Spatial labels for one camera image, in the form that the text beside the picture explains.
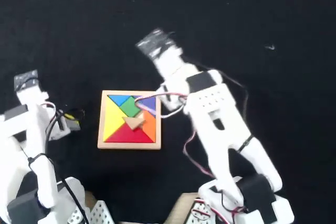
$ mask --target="purple triangle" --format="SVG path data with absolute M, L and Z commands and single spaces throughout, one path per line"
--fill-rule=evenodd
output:
M 142 97 L 141 95 L 134 95 L 134 98 Z M 139 101 L 140 104 L 147 106 L 148 108 L 156 111 L 156 97 L 150 97 Z

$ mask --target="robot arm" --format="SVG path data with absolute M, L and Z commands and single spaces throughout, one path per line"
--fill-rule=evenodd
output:
M 48 94 L 41 92 L 36 70 L 16 76 L 14 84 L 22 105 L 5 112 L 0 120 L 0 217 L 8 224 L 67 223 L 76 205 L 62 182 L 56 182 L 52 163 L 46 156 L 38 156 L 45 153 L 46 131 L 56 108 L 45 106 Z M 66 124 L 60 126 L 64 122 L 64 118 L 58 121 L 51 139 L 70 132 Z M 19 142 L 14 136 L 21 132 L 25 132 L 25 138 Z M 28 158 L 37 156 L 29 166 Z M 24 176 L 31 170 L 36 174 L 38 188 L 17 197 Z M 66 182 L 84 207 L 81 183 L 74 178 Z
M 261 143 L 252 136 L 246 126 L 236 108 L 232 94 L 227 85 L 223 83 L 218 71 L 201 72 L 194 65 L 184 62 L 181 57 L 182 49 L 178 48 L 168 35 L 159 29 L 146 36 L 137 44 L 137 47 L 152 60 L 164 79 L 158 93 L 176 92 L 188 95 L 184 113 L 191 118 L 194 129 L 207 153 L 209 167 L 216 177 L 213 185 L 226 196 L 232 209 L 244 206 L 246 199 L 237 186 L 236 179 L 229 171 L 229 148 L 240 152 L 252 163 L 256 172 L 266 178 L 272 192 L 277 192 L 282 188 L 280 175 Z M 183 105 L 176 96 L 162 95 L 160 99 L 169 110 L 175 110 Z M 216 121 L 219 121 L 224 129 L 219 129 Z M 209 200 L 209 203 L 217 208 L 221 207 L 227 219 L 232 220 L 231 213 L 222 207 L 221 200 L 219 203 L 218 200 L 215 202 L 206 197 L 205 200 Z M 288 213 L 285 215 L 291 216 L 290 206 L 288 207 Z M 249 222 L 246 222 L 248 217 L 240 219 L 242 221 L 237 221 L 237 224 L 265 223 L 261 217 L 252 218 L 251 214 Z M 278 222 L 270 223 L 288 224 L 292 222 L 282 222 L 280 219 L 281 217 L 278 217 Z

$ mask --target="orange triangle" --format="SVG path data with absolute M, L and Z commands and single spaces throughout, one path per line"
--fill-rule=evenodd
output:
M 143 118 L 127 118 L 123 117 L 125 123 L 131 128 L 131 130 L 139 127 L 145 120 Z
M 151 113 L 144 110 L 143 115 L 145 118 L 145 122 L 142 125 L 142 130 L 146 133 L 147 136 L 150 137 L 153 142 L 156 141 L 156 119 L 152 116 Z

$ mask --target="red triangle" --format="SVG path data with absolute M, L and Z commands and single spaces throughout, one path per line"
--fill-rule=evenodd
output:
M 153 141 L 140 128 L 131 130 L 131 128 L 124 123 L 106 140 L 106 143 L 153 143 Z

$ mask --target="perforated metal plate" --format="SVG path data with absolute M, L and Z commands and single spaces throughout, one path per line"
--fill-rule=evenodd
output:
M 109 209 L 107 208 L 103 200 L 98 200 L 95 207 L 88 216 L 89 224 L 115 224 Z M 82 214 L 76 207 L 76 210 L 72 213 L 68 219 L 69 224 L 82 224 L 85 223 Z

